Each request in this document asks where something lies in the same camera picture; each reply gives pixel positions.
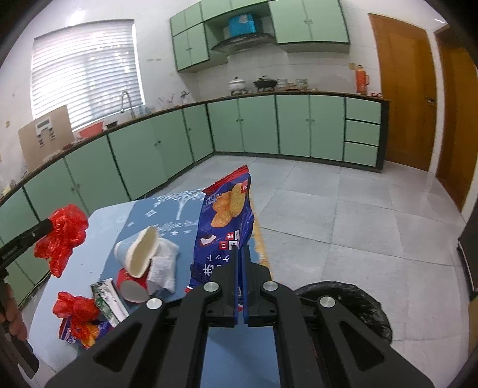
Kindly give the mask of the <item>person left hand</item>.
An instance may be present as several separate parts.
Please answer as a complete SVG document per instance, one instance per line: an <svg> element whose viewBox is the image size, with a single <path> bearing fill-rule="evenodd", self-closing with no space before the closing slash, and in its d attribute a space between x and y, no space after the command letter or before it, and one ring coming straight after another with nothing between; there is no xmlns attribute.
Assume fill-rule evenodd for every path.
<svg viewBox="0 0 478 388"><path fill-rule="evenodd" d="M10 334L21 341L25 341L27 339L27 328L17 306L13 290L9 284L4 283L1 285L1 291L6 296L7 301L4 305L5 313L1 314L1 323L7 322Z"/></svg>

